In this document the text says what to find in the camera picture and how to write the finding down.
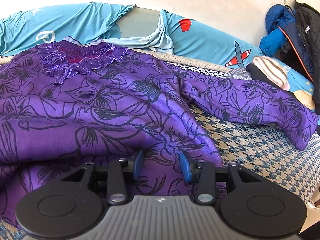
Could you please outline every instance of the black circular disc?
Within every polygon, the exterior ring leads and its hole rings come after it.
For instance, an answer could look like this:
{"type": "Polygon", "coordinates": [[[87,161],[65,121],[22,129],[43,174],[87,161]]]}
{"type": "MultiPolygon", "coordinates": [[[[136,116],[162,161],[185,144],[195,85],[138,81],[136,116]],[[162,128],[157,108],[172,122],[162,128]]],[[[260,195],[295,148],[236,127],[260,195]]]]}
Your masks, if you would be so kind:
{"type": "Polygon", "coordinates": [[[84,233],[99,220],[100,198],[74,182],[50,183],[24,196],[16,218],[22,228],[41,239],[68,239],[84,233]]]}
{"type": "Polygon", "coordinates": [[[223,198],[220,215],[232,228],[255,237],[299,233],[307,217],[304,202],[273,183],[244,183],[223,198]]]}

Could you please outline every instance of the white star print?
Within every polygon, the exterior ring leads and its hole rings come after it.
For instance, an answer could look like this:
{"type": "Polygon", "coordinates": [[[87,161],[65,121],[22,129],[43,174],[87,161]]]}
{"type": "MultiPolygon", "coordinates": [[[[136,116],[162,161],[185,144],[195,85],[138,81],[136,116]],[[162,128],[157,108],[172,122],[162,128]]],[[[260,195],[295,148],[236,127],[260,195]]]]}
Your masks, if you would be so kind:
{"type": "Polygon", "coordinates": [[[41,9],[34,9],[33,11],[30,11],[30,12],[33,12],[33,15],[32,15],[32,17],[35,15],[35,13],[37,12],[37,11],[40,11],[41,9]]]}

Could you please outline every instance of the purple floral garment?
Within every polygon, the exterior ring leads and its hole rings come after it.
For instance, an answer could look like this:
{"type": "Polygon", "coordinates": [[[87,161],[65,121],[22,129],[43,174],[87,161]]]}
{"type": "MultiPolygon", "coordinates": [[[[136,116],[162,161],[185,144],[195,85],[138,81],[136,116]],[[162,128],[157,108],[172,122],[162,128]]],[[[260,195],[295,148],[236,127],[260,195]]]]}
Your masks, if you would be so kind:
{"type": "Polygon", "coordinates": [[[299,150],[318,122],[263,82],[207,76],[107,43],[61,41],[15,56],[0,66],[1,218],[17,225],[15,207],[28,192],[86,161],[108,164],[140,148],[144,169],[131,193],[192,195],[178,152],[222,160],[190,103],[231,122],[275,122],[299,150]]]}

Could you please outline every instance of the ribbed neckline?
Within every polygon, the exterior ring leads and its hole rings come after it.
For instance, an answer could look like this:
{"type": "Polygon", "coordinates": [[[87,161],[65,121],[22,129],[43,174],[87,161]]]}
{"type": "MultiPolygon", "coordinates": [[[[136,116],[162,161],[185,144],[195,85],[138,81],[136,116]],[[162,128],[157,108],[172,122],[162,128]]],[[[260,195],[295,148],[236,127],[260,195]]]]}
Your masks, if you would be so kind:
{"type": "Polygon", "coordinates": [[[81,46],[74,44],[70,41],[63,40],[63,41],[55,42],[55,46],[56,47],[63,47],[65,49],[74,49],[74,50],[78,50],[78,51],[97,51],[97,50],[100,50],[106,46],[109,46],[111,48],[112,44],[102,41],[101,43],[96,44],[96,45],[81,47],[81,46]]]}

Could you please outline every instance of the gray patterned cloth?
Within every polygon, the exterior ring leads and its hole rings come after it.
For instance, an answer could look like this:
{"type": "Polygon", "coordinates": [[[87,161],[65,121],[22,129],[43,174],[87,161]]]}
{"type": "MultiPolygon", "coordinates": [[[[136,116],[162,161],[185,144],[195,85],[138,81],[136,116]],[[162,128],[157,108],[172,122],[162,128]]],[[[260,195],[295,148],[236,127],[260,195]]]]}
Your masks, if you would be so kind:
{"type": "MultiPolygon", "coordinates": [[[[226,77],[225,73],[179,65],[207,75],[226,77]]],[[[224,164],[239,163],[279,184],[308,202],[320,182],[320,136],[315,133],[300,152],[276,127],[253,126],[219,120],[196,106],[194,117],[208,132],[224,164]]],[[[18,240],[23,232],[0,220],[0,240],[18,240]]]]}
{"type": "Polygon", "coordinates": [[[252,80],[250,73],[244,68],[234,68],[228,73],[228,78],[252,80]]]}

